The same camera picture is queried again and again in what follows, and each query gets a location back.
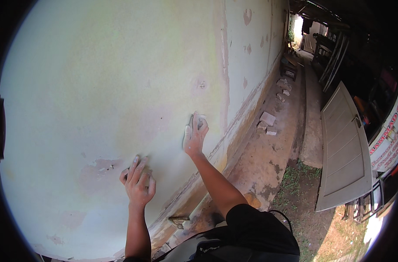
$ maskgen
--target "white door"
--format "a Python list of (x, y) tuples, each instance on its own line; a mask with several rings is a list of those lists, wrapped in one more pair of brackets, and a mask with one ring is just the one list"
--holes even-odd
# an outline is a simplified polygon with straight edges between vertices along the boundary
[(321, 123), (323, 158), (316, 211), (347, 203), (372, 190), (368, 141), (343, 82), (322, 109)]

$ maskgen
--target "person's left hand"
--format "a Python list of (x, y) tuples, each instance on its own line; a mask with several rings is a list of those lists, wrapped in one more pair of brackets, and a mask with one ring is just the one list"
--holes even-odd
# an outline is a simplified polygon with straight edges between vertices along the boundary
[(144, 209), (155, 195), (156, 181), (150, 172), (149, 174), (142, 173), (148, 158), (144, 157), (139, 165), (138, 160), (139, 156), (136, 156), (130, 168), (122, 171), (119, 180), (125, 186), (130, 201), (129, 206), (135, 209)]

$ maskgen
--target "black shirt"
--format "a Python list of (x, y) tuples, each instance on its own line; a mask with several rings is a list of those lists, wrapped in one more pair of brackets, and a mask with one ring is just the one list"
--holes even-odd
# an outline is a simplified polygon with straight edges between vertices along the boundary
[[(199, 233), (154, 262), (297, 261), (299, 254), (296, 239), (273, 214), (240, 204), (227, 213), (227, 226)], [(124, 262), (144, 260), (128, 257)]]

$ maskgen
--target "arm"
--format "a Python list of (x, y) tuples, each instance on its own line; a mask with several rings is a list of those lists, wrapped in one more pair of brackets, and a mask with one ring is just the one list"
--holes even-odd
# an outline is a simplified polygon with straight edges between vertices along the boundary
[[(141, 175), (148, 158), (143, 158), (137, 167), (138, 159), (139, 157), (136, 156), (131, 167), (124, 170), (119, 178), (129, 197), (125, 257), (139, 257), (150, 261), (151, 240), (145, 223), (145, 205), (155, 194), (156, 182), (150, 173)], [(145, 186), (147, 180), (149, 180), (149, 186)]]
[(209, 130), (205, 119), (202, 119), (203, 125), (198, 130), (197, 112), (193, 114), (193, 119), (186, 126), (183, 148), (195, 163), (202, 180), (215, 202), (219, 211), (226, 217), (228, 211), (238, 204), (247, 204), (238, 189), (235, 188), (228, 180), (207, 160), (202, 153), (203, 140)]

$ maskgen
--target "door handle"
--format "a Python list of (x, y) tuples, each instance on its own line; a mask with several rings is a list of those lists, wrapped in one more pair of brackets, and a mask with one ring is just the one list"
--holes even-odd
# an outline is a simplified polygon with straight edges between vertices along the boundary
[(361, 125), (361, 123), (360, 123), (360, 120), (359, 120), (358, 115), (355, 115), (355, 117), (352, 119), (352, 122), (353, 122), (354, 120), (356, 120), (356, 123), (357, 123), (358, 127), (360, 128), (362, 125)]

